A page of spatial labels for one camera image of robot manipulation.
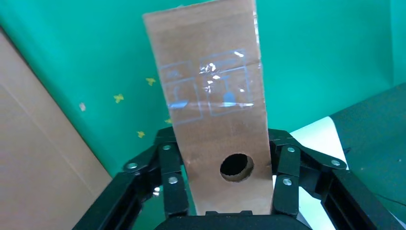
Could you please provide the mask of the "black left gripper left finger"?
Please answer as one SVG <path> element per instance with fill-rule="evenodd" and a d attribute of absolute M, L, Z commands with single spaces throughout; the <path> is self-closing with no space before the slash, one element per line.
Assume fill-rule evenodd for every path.
<path fill-rule="evenodd" d="M 143 203 L 162 187 L 166 218 L 189 212 L 183 161 L 172 127 L 157 132 L 153 146 L 129 160 L 90 206 L 75 230 L 130 230 Z"/>

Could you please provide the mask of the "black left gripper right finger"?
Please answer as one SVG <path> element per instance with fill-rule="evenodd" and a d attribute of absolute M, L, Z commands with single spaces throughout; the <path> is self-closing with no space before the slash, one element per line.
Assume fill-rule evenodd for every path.
<path fill-rule="evenodd" d="M 320 200 L 337 230 L 395 230 L 396 218 L 344 161 L 307 148 L 284 130 L 269 129 L 272 174 L 271 213 L 296 220 L 299 188 Z"/>

